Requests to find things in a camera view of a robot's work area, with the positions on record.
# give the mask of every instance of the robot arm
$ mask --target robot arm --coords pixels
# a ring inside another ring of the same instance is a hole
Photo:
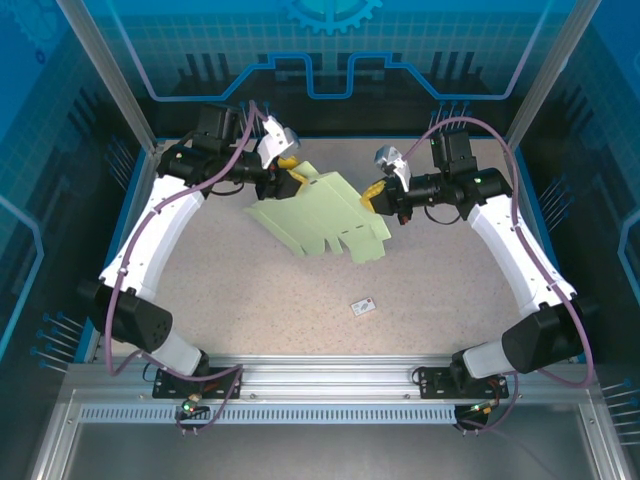
[[[298,139],[273,117],[267,117],[263,125],[267,135],[258,142],[254,152],[243,152],[224,180],[255,184],[259,199],[292,197],[302,183],[287,169],[280,168],[277,159],[290,156],[299,146]],[[231,145],[238,138],[239,130],[237,112],[205,105],[198,129],[162,155],[158,178],[129,238],[102,272],[99,283],[85,281],[79,287],[81,295],[98,307],[93,318],[100,332],[105,331],[106,311],[124,251],[138,226],[161,201],[221,171],[235,151]],[[113,338],[137,346],[163,365],[187,376],[206,374],[208,357],[178,334],[171,313],[154,305],[153,300],[160,275],[178,238],[211,193],[211,188],[195,191],[168,204],[138,233],[113,319]]]
[[[434,165],[441,173],[411,176],[406,161],[393,147],[383,147],[375,163],[387,177],[362,196],[370,210],[397,215],[406,224],[416,207],[446,203],[456,206],[489,247],[514,292],[523,320],[502,338],[453,356],[451,373],[459,389],[492,375],[528,373],[578,355],[582,345],[561,299],[548,287],[521,242],[511,220],[511,187],[496,169],[478,170],[464,131],[439,133],[431,140]],[[569,299],[576,292],[556,271],[524,220],[520,230],[553,281]]]

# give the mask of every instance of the metal enclosure frame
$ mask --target metal enclosure frame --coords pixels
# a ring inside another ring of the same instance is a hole
[[[129,89],[122,72],[81,0],[57,0],[71,27],[102,76],[118,107],[152,161],[155,136]],[[600,0],[577,0],[567,23],[509,129],[510,144],[516,146],[523,132],[546,98],[559,74],[562,62],[571,54]],[[448,366],[446,355],[427,356],[227,356],[213,357],[213,366],[245,365],[240,399],[234,405],[378,405],[410,410],[416,407],[452,407],[445,400],[421,400],[410,375],[417,366]],[[175,401],[154,400],[150,384],[141,379],[144,363],[134,363],[117,378],[107,375],[102,365],[72,365],[65,377],[51,416],[33,480],[64,478],[71,461],[74,440],[85,408],[147,408],[175,405]],[[578,380],[582,365],[556,365],[553,372]],[[599,387],[570,390],[547,377],[532,373],[522,377],[521,398],[529,405],[577,405],[584,426],[585,448],[593,459],[594,474],[602,479],[631,479],[607,406]],[[473,400],[455,402],[472,404]]]

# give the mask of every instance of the gear logo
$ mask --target gear logo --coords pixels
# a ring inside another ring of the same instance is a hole
[[[13,14],[22,33],[36,47],[53,40],[58,31],[54,0],[0,0],[0,12]]]
[[[362,19],[373,18],[373,9],[382,6],[382,0],[285,0],[289,20],[300,26],[311,27],[313,33],[338,30],[347,33],[349,27],[360,28]]]

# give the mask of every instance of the small white tag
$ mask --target small white tag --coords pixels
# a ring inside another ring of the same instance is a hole
[[[373,299],[371,297],[351,304],[351,310],[356,314],[356,317],[363,313],[367,313],[369,310],[375,310],[375,308],[376,304],[373,303]]]

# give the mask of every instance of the beige work surface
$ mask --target beige work surface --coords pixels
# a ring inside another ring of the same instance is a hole
[[[304,140],[297,156],[321,173],[340,172],[363,192],[382,176],[373,157],[385,143],[406,152],[413,140]],[[473,140],[472,149],[479,168],[506,174],[495,141]],[[428,144],[410,163],[414,174],[434,171]],[[404,227],[386,217],[386,256],[356,265],[348,252],[295,257],[242,212],[254,201],[252,186],[233,197],[211,196],[160,280],[156,303],[209,353],[453,353],[499,338],[519,320],[502,272],[466,222],[437,225],[421,210]],[[443,221],[456,215],[450,206],[431,213]],[[376,309],[355,317],[350,305],[366,297]]]

